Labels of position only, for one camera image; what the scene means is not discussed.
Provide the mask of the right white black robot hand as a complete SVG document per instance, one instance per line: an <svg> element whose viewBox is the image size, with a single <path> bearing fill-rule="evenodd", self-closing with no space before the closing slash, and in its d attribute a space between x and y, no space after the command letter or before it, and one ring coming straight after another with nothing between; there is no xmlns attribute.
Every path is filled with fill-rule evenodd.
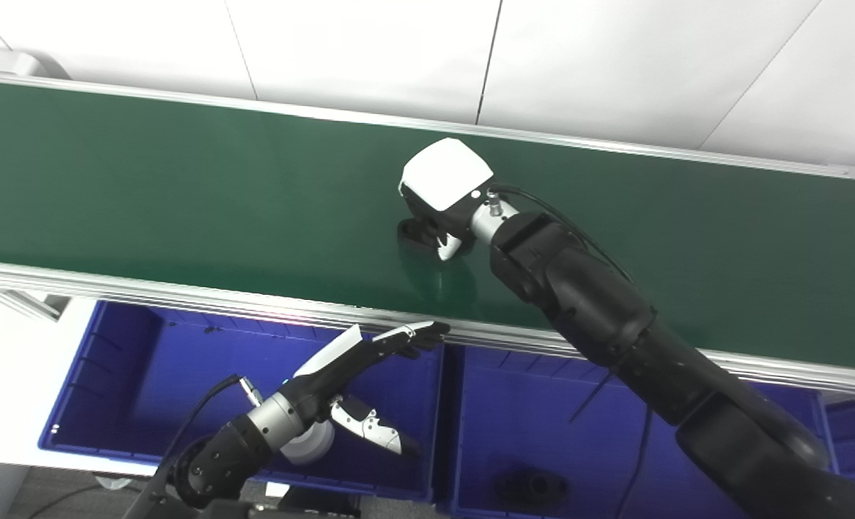
<svg viewBox="0 0 855 519"><path fill-rule="evenodd" d="M415 154L402 168L398 191L419 239L441 262L493 235L500 224L499 201L491 198L493 171L463 141L444 138Z"/></svg>

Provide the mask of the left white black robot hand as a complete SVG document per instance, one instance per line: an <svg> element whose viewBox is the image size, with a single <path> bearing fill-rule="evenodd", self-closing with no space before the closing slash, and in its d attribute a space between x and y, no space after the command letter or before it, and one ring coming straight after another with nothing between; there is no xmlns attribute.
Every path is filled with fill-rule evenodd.
<svg viewBox="0 0 855 519"><path fill-rule="evenodd" d="M351 381L391 357L418 359L434 350L451 326L441 321L407 323L365 336L352 325L306 361L278 390L304 426L331 420L349 433L398 456L415 457L416 440L379 416L377 410L346 394Z"/></svg>

